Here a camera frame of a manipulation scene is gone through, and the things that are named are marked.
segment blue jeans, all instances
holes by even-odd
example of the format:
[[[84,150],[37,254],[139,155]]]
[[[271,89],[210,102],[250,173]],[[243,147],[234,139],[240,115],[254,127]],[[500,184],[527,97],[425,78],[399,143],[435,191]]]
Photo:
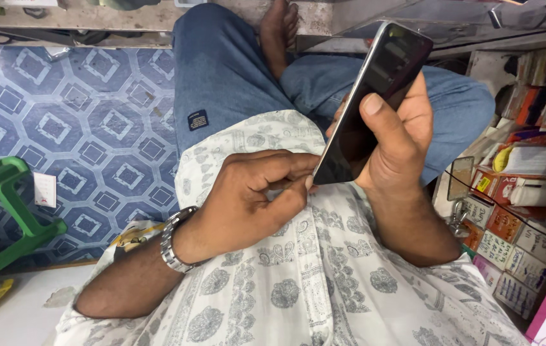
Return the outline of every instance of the blue jeans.
[[[197,5],[173,28],[175,125],[179,154],[210,135],[257,114],[295,109],[326,129],[363,60],[308,55],[277,82],[254,30],[216,4]],[[492,118],[495,102],[483,83],[423,67],[434,111],[434,135],[421,176],[428,184],[465,150]],[[205,110],[209,125],[189,130],[187,117]]]

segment bare foot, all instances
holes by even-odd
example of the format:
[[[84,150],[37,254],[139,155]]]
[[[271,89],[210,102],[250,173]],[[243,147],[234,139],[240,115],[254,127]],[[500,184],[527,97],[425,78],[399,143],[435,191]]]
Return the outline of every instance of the bare foot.
[[[287,0],[274,0],[260,22],[260,46],[276,80],[288,67],[286,48],[296,41],[298,10],[297,4],[288,5]]]

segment smartphone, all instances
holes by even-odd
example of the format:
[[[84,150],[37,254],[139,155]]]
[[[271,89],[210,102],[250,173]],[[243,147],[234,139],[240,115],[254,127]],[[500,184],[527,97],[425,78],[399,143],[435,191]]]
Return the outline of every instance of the smartphone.
[[[350,182],[359,176],[377,145],[360,116],[361,100],[376,92],[397,110],[433,48],[428,37],[392,21],[378,22],[371,49],[314,169],[314,185]]]

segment hand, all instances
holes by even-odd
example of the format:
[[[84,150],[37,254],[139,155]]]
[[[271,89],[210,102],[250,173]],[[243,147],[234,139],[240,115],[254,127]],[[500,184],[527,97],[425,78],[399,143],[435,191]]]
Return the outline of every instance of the hand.
[[[173,237],[185,263],[248,248],[277,232],[307,204],[319,156],[288,150],[231,154],[207,199]],[[266,192],[283,188],[269,201]]]
[[[345,100],[335,113],[328,136]],[[423,73],[416,77],[397,112],[377,94],[369,94],[360,103],[360,115],[378,144],[356,184],[374,198],[420,191],[419,178],[433,134],[433,111]]]

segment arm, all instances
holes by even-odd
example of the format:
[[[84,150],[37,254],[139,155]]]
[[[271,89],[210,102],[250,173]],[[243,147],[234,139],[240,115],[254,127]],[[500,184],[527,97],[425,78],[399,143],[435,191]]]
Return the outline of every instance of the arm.
[[[162,259],[160,241],[161,236],[157,235],[111,263],[83,289],[75,309],[91,318],[138,318],[150,314],[183,278]]]
[[[309,174],[318,158],[288,150],[228,156],[203,206],[173,235],[175,255],[196,263],[248,248],[277,232],[307,204]],[[269,201],[265,192],[282,187]],[[109,265],[84,288],[76,310],[92,318],[149,315],[183,278],[160,250],[160,236],[155,236]]]
[[[417,267],[457,259],[460,246],[419,181],[433,131],[423,74],[416,77],[397,112],[377,94],[369,94],[361,102],[360,115],[378,144],[355,182],[367,194],[384,245]]]
[[[405,196],[369,197],[383,245],[417,267],[456,260],[460,247],[444,221],[416,186]]]

